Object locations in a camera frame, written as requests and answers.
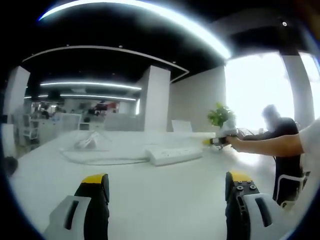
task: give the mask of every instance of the ceiling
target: ceiling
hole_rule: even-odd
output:
[[[33,4],[32,9],[27,2],[8,7],[8,11],[14,12],[16,18],[6,29],[10,36],[6,50],[11,53],[6,64],[8,67],[21,65],[31,72],[26,92],[29,96],[42,94],[44,89],[39,84],[47,80],[98,79],[133,85],[150,65],[170,70],[172,80],[184,74],[185,70],[189,71],[179,79],[182,80],[224,64],[222,57],[201,40],[163,17],[141,8],[115,3],[85,4],[37,21],[47,10],[71,1],[43,0],[37,5]],[[278,5],[273,2],[278,1],[248,0],[212,4],[212,1],[205,0],[153,0],[151,3],[173,9],[207,26],[243,9],[277,8]],[[235,51],[247,46],[276,49],[279,42],[273,37],[272,31],[262,28],[235,34],[231,36],[232,47]],[[55,48],[64,49],[36,55]],[[102,94],[112,92],[105,90]]]

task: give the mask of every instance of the white power strip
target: white power strip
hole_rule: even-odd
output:
[[[162,148],[147,150],[146,153],[153,165],[162,166],[201,158],[203,150],[199,147]]]

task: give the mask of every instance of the green plant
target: green plant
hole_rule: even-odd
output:
[[[210,110],[207,115],[209,122],[213,126],[219,126],[220,128],[223,126],[224,122],[232,119],[236,120],[235,113],[227,106],[223,106],[221,103],[217,102],[216,110]]]

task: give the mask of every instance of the white tabletop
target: white tabletop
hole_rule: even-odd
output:
[[[108,236],[112,240],[224,240],[225,176],[230,170],[249,174],[261,192],[273,192],[273,159],[239,154],[225,148],[209,149],[204,157],[155,167],[150,163],[130,165],[83,165],[66,161],[59,149],[73,143],[78,132],[67,133],[19,159],[10,179],[25,215],[37,230],[49,224],[52,210],[74,195],[81,181],[93,174],[109,176]],[[199,145],[210,133],[103,132],[113,143],[126,143],[123,151],[143,144],[159,147]]]

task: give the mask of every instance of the white sleeve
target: white sleeve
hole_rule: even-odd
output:
[[[318,152],[320,148],[320,118],[301,130],[299,137],[305,153]]]

